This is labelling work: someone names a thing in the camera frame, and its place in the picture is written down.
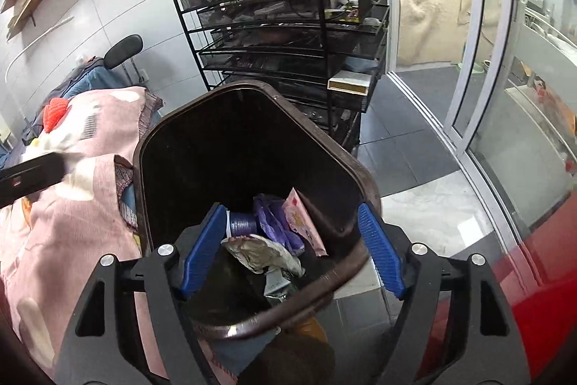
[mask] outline red object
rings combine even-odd
[[[524,243],[492,266],[519,326],[532,378],[555,357],[577,325],[577,192]],[[421,375],[434,370],[449,302],[439,303]]]
[[[66,114],[68,109],[68,99],[55,98],[50,100],[50,103],[44,107],[44,116],[42,117],[42,124],[44,124],[44,131],[52,131],[62,117]]]

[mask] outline power outlet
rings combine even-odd
[[[146,69],[138,69],[140,75],[144,79],[145,82],[148,82],[148,74],[146,73]]]

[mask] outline gray floor tile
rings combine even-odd
[[[457,120],[455,121],[455,128],[461,134],[465,132],[469,121],[471,121],[472,113],[477,106],[479,95],[481,95],[481,89],[485,83],[485,77],[485,73],[478,73],[472,74],[469,78],[467,89],[465,90],[465,96],[463,97],[463,102],[461,103],[461,108],[457,114]]]
[[[389,323],[387,306],[380,289],[338,299],[343,325],[348,334],[358,329]]]
[[[371,106],[391,136],[427,129],[429,124],[408,98],[371,100]]]
[[[455,159],[431,129],[391,138],[419,184],[428,183],[459,169]]]
[[[457,86],[459,78],[457,68],[455,66],[438,67],[406,71],[398,75],[442,123]]]
[[[344,341],[346,334],[340,318],[337,300],[333,300],[327,308],[318,312],[315,318],[327,333],[329,344],[337,345]]]
[[[417,179],[392,139],[383,139],[361,146],[370,155],[373,167],[368,170],[377,183],[381,197],[417,185]]]
[[[369,106],[367,113],[361,117],[361,144],[372,143],[390,137],[377,112]]]
[[[374,88],[373,97],[371,100],[396,100],[401,99],[405,95],[386,75],[383,75]]]
[[[357,147],[357,160],[364,165],[364,167],[372,174],[374,172],[374,163],[370,158],[367,144],[361,144]]]

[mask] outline metal screw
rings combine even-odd
[[[158,254],[160,256],[168,256],[169,254],[172,254],[173,251],[174,247],[170,244],[164,244],[158,247]]]
[[[485,264],[485,257],[481,254],[475,253],[473,256],[471,256],[471,261],[477,266],[483,266]]]
[[[110,266],[112,263],[114,263],[114,256],[111,254],[105,254],[100,259],[100,264],[102,264],[102,266]]]
[[[423,244],[414,244],[411,247],[411,250],[413,251],[414,254],[417,254],[420,256],[427,254],[427,251],[429,251],[429,249]]]

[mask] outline trash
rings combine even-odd
[[[287,300],[296,292],[296,287],[283,276],[282,270],[274,268],[267,271],[267,284],[264,287],[264,297],[272,306]]]
[[[259,232],[259,223],[252,214],[227,210],[226,217],[226,236],[229,238],[257,234]]]
[[[294,188],[283,204],[283,210],[289,227],[310,243],[316,256],[327,256],[324,243]]]
[[[260,235],[225,238],[220,244],[255,274],[262,274],[266,267],[281,268],[298,277],[305,273],[298,258],[285,247]]]
[[[255,196],[255,214],[264,234],[273,242],[285,247],[292,255],[299,256],[305,251],[305,244],[289,227],[283,204],[285,200],[259,194]]]

